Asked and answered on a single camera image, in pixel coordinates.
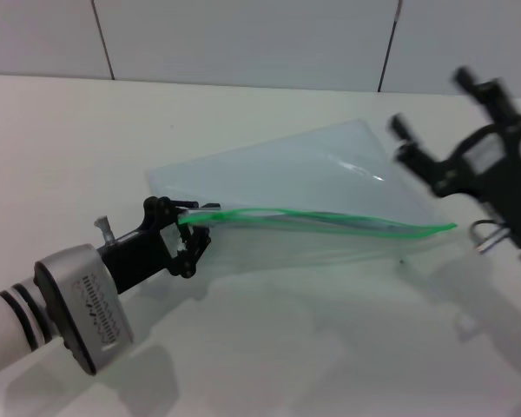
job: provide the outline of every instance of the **transparent plastic bag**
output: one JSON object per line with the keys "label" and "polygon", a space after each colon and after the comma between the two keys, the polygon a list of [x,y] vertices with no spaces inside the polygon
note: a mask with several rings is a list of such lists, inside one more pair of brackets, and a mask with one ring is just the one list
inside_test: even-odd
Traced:
{"label": "transparent plastic bag", "polygon": [[362,121],[169,164],[148,177],[158,196],[221,205],[181,219],[188,223],[407,238],[455,227],[401,181]]}

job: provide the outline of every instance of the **white table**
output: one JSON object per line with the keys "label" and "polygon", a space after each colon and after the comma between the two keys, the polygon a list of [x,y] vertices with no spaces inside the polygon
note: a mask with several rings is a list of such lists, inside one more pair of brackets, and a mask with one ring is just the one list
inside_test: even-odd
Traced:
{"label": "white table", "polygon": [[[100,245],[98,215],[135,228],[147,169],[354,118],[392,153],[397,112],[438,157],[484,123],[457,96],[0,76],[0,290],[45,255]],[[483,214],[437,204],[459,232],[404,265],[353,241],[324,252],[324,236],[285,257],[269,235],[214,240],[193,280],[124,295],[127,358],[93,379],[53,342],[0,373],[0,416],[521,417],[517,251],[473,258],[465,227]]]}

